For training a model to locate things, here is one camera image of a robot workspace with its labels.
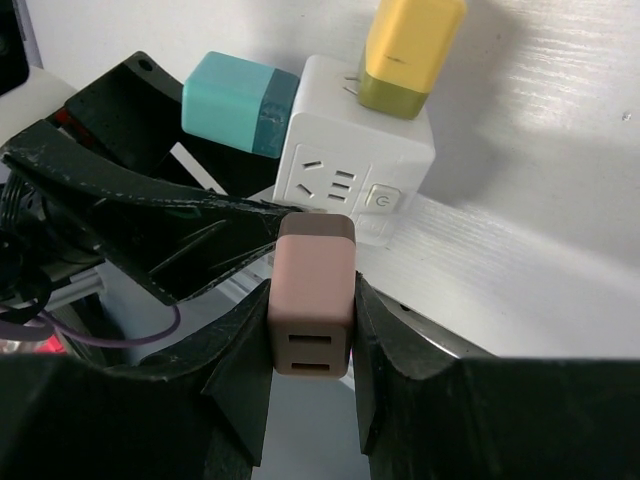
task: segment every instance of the yellow charger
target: yellow charger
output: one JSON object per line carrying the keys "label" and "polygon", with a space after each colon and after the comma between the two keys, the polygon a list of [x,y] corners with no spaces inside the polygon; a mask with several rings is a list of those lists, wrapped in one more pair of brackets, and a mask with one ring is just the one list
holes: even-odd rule
{"label": "yellow charger", "polygon": [[464,0],[382,0],[360,65],[358,101],[414,119],[466,13]]}

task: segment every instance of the usb port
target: usb port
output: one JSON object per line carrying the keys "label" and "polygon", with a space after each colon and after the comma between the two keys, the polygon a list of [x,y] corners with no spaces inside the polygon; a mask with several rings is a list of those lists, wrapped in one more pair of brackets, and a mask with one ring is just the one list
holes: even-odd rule
{"label": "usb port", "polygon": [[308,345],[331,345],[331,337],[325,335],[289,335],[290,343],[306,343]]}
{"label": "usb port", "polygon": [[292,363],[292,370],[314,370],[316,372],[328,372],[331,367],[326,363]]}
{"label": "usb port", "polygon": [[355,180],[356,176],[353,173],[345,172],[343,170],[336,170],[336,176],[342,178],[348,178],[349,180]]}

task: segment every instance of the white wall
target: white wall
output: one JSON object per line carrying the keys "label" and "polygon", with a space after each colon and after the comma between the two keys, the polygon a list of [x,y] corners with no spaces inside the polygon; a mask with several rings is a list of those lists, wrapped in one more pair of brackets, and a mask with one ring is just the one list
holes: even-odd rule
{"label": "white wall", "polygon": [[[468,0],[428,101],[438,156],[359,268],[501,355],[638,356],[640,2]],[[357,62],[378,0],[27,0],[82,87],[135,50],[183,80],[209,50]]]}

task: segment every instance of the power button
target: power button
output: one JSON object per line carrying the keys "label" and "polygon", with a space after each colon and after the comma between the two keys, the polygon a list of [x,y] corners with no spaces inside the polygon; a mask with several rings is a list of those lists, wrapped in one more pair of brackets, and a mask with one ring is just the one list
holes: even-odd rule
{"label": "power button", "polygon": [[367,212],[391,213],[395,210],[400,200],[400,190],[387,185],[374,185],[371,187],[365,203]]}

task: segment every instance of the gray surface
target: gray surface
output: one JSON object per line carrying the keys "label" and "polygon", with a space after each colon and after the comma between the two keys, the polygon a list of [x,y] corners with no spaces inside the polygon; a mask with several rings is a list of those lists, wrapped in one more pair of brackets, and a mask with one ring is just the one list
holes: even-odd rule
{"label": "gray surface", "polygon": [[262,467],[254,480],[361,480],[355,394],[335,380],[274,374]]}

